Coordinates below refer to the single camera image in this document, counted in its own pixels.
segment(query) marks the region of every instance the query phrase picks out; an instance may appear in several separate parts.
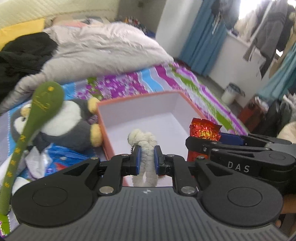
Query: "ribbed gray surface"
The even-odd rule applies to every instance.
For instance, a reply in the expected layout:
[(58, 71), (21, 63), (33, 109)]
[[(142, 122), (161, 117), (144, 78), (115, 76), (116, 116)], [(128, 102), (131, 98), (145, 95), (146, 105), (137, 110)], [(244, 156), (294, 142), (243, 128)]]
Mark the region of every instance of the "ribbed gray surface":
[(173, 188), (129, 188), (99, 198), (94, 208), (70, 225), (40, 229), (20, 225), (7, 241), (286, 241), (275, 226), (235, 229), (208, 217), (194, 198)]

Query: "red foil package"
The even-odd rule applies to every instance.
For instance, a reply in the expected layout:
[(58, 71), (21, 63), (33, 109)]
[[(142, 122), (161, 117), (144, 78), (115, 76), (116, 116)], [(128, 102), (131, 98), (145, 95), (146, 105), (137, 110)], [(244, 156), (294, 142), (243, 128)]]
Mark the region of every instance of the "red foil package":
[[(209, 120), (193, 118), (189, 127), (190, 136), (219, 141), (221, 138), (221, 135), (219, 134), (221, 127), (222, 126), (216, 125)], [(208, 158), (205, 154), (188, 150), (187, 161), (195, 161), (198, 156), (204, 156), (206, 159)]]

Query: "white fluffy rope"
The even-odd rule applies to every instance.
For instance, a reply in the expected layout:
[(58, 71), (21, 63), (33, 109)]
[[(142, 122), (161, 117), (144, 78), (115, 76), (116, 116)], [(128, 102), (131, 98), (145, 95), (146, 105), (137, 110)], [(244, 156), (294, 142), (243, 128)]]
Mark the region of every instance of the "white fluffy rope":
[[(154, 166), (154, 147), (157, 145), (155, 136), (150, 132), (143, 133), (135, 129), (128, 135), (128, 143), (131, 146), (141, 146), (140, 174), (133, 176), (134, 187), (155, 187), (158, 181)], [(144, 173), (146, 173), (145, 182), (143, 181)]]

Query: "cream padded headboard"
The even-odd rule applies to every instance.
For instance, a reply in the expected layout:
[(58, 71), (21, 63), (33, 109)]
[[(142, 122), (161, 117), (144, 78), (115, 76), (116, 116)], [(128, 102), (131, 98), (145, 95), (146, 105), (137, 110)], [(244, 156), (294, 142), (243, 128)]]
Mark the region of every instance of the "cream padded headboard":
[(0, 28), (42, 17), (74, 12), (96, 12), (113, 20), (120, 0), (8, 0), (0, 4)]

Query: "green wooden spoon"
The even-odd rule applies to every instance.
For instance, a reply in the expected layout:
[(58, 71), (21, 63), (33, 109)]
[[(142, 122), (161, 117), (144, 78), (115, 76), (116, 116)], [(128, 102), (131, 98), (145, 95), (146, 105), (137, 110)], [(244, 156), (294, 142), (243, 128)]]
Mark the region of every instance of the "green wooden spoon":
[(22, 154), (28, 146), (28, 142), (47, 121), (58, 113), (62, 107), (63, 101), (64, 90), (56, 82), (45, 82), (35, 90), (32, 96), (32, 106), (27, 123), (16, 143), (0, 191), (0, 214), (8, 214), (11, 191), (16, 178), (16, 170)]

